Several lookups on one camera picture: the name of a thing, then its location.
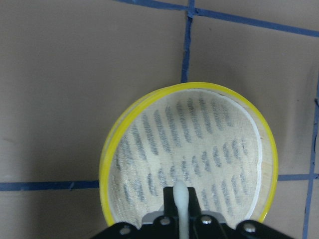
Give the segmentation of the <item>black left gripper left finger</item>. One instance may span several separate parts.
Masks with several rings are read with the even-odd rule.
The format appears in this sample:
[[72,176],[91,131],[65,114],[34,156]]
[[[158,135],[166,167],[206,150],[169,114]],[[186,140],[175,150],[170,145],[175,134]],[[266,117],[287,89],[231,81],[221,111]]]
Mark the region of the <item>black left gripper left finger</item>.
[[170,217],[178,216],[178,210],[174,202],[173,187],[163,188],[163,207],[164,215]]

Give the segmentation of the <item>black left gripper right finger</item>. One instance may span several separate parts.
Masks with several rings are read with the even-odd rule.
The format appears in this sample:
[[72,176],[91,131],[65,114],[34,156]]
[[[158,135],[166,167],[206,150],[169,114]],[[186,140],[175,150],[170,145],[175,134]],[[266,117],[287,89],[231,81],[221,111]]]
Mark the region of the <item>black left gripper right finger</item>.
[[197,217],[201,215],[201,207],[197,198],[196,190],[193,187],[188,187],[189,203],[188,212],[190,217]]

